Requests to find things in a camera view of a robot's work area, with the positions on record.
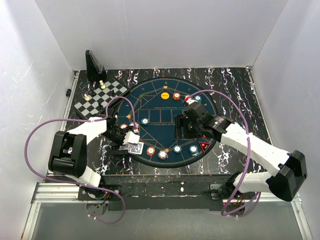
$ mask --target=checkered board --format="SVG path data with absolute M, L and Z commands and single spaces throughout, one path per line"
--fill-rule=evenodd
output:
M 112 90 L 116 96 L 121 96 L 128 89 L 121 85 L 118 81 L 111 79 L 104 83 L 105 89 L 101 89 L 100 86 L 94 90 L 95 96 L 91 96 L 90 92 L 87 94 L 90 97 L 89 101 L 84 98 L 74 105 L 75 111 L 81 118 L 89 119 L 92 115 L 101 111 L 99 103 L 103 106 L 103 109 L 107 106 L 108 102 L 113 99 Z

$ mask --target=metal frame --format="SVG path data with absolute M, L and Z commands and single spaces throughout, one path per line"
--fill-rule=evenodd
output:
M 269 134 L 269 130 L 267 127 L 267 123 L 265 122 L 265 118 L 261 109 L 261 105 L 258 100 L 255 83 L 252 78 L 251 70 L 247 68 L 247 72 L 250 78 L 250 82 L 253 87 L 253 91 L 255 93 L 255 97 L 257 100 L 257 103 L 259 105 L 259 108 L 261 110 L 262 118 L 265 124 L 265 128 L 267 130 L 267 133 L 269 135 L 270 142 L 272 144 L 271 136 Z M 67 118 L 70 112 L 71 104 L 73 101 L 73 97 L 75 94 L 75 89 L 77 86 L 79 78 L 79 71 L 75 73 L 74 81 L 71 87 L 71 95 L 67 101 L 66 109 L 63 114 L 63 118 Z M 66 128 L 66 122 L 62 122 L 60 130 L 63 131 Z M 48 176 L 53 176 L 53 172 L 48 171 Z M 30 240 L 33 236 L 40 207 L 41 204 L 45 203 L 98 203 L 100 201 L 82 201 L 78 200 L 78 192 L 79 187 L 77 185 L 68 184 L 68 183 L 38 183 L 35 187 L 35 191 L 32 198 L 32 204 L 30 207 L 29 215 L 25 224 L 22 240 Z M 281 199 L 275 197 L 271 193 L 265 193 L 263 192 L 260 197 L 260 202 L 282 202 Z M 303 212 L 303 209 L 301 207 L 301 199 L 299 194 L 297 193 L 296 197 L 291 202 L 293 212 L 295 214 L 295 218 L 297 221 L 297 224 L 299 226 L 301 235 L 303 239 L 306 240 L 312 240 L 312 235 L 305 217 L 305 214 Z

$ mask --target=marble pattern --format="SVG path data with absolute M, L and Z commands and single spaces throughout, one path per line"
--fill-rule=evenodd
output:
M 254 88 L 245 68 L 163 68 L 163 69 L 120 69 L 108 70 L 107 80 L 115 79 L 126 87 L 157 77 L 176 77 L 188 80 L 204 89 L 214 89 L 229 96 L 241 109 L 248 121 L 249 130 L 260 139 L 270 143 L 267 129 L 259 108 Z M 72 105 L 90 91 L 86 72 L 80 72 Z M 237 110 L 227 99 L 216 93 L 212 95 L 218 112 L 244 126 Z M 79 118 L 71 109 L 69 118 Z M 66 129 L 75 128 L 80 123 L 68 122 Z M 88 145 L 88 166 L 103 175 L 214 175 L 232 174 L 242 171 L 246 156 L 224 144 L 217 143 L 212 150 L 199 161 L 178 168 L 156 168 L 147 166 L 131 157 L 110 156 L 110 141 L 103 136 L 94 139 Z M 264 169 L 257 163 L 249 167 L 251 172 Z

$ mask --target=dark blue mat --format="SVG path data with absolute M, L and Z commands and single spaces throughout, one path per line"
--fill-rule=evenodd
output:
M 134 106 L 135 120 L 139 123 L 140 141 L 144 143 L 142 154 L 133 155 L 132 157 L 146 165 L 157 168 L 177 168 L 192 164 L 205 156 L 216 141 L 209 138 L 182 139 L 176 141 L 175 133 L 175 116 L 181 115 L 185 106 L 183 100 L 185 95 L 191 95 L 203 88 L 198 85 L 175 77 L 159 77 L 145 80 L 132 87 L 130 95 L 127 97 Z M 163 99 L 163 93 L 169 94 L 168 99 Z M 173 99 L 174 93 L 180 93 L 181 98 L 178 101 Z M 202 93 L 202 104 L 212 114 L 217 114 L 216 105 L 208 93 Z M 133 121 L 132 110 L 129 104 L 122 101 L 116 108 L 119 113 L 118 124 L 129 125 Z M 141 120 L 149 119 L 149 124 L 143 126 Z M 199 142 L 210 143 L 208 149 L 203 153 Z M 180 145 L 182 151 L 175 153 L 173 147 Z M 195 145 L 198 147 L 199 154 L 192 156 L 189 147 Z M 147 155 L 147 148 L 154 147 L 155 154 Z M 168 151 L 168 158 L 161 160 L 158 153 L 161 150 Z

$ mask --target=white wall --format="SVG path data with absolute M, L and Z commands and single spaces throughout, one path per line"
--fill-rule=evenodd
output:
M 38 123 L 62 117 L 73 72 L 34 0 L 0 0 L 0 43 L 0 239 L 13 240 L 42 181 L 25 164 L 26 138 Z M 31 140 L 29 158 L 43 174 L 59 125 Z
M 72 69 L 253 65 L 287 0 L 35 0 Z
M 262 111 L 277 147 L 306 156 L 299 193 L 314 239 L 320 239 L 320 2 L 289 0 L 254 66 Z

